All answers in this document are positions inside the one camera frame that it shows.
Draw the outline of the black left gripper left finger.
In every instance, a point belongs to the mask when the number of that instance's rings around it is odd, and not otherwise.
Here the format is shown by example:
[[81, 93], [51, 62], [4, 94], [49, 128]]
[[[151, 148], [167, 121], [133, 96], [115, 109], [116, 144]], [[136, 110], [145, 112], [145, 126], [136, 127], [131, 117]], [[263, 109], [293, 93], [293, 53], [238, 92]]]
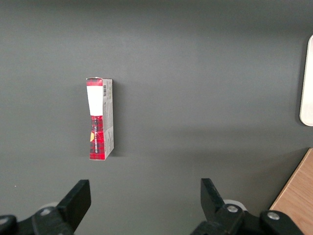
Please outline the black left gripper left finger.
[[23, 221], [0, 217], [2, 235], [73, 235], [91, 206], [89, 180], [78, 183], [56, 206], [45, 206]]

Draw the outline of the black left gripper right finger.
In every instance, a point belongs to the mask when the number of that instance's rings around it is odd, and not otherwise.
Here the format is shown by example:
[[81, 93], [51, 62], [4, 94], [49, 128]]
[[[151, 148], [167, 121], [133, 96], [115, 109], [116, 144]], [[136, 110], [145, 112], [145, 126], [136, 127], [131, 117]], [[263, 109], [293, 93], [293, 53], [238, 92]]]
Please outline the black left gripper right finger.
[[235, 204], [226, 204], [209, 178], [201, 179], [201, 207], [206, 220], [193, 235], [302, 235], [293, 220], [280, 211], [254, 216]]

